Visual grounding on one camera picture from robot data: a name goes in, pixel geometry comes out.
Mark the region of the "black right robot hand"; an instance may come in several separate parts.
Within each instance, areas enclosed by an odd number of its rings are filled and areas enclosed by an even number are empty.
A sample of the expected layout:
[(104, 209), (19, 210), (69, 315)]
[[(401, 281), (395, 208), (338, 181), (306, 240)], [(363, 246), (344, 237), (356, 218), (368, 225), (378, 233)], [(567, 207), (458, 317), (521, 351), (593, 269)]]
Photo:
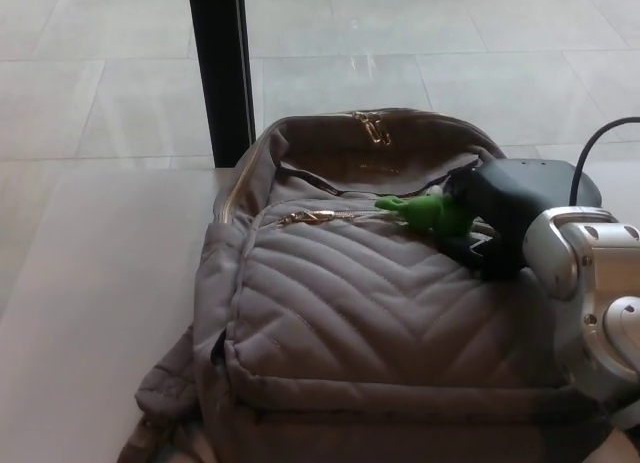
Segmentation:
[(563, 160), (495, 159), (449, 173), (444, 193), (495, 231), (477, 237), (440, 237), (436, 247), (483, 280), (510, 280), (526, 267), (522, 243), (542, 212), (569, 204), (574, 166)]

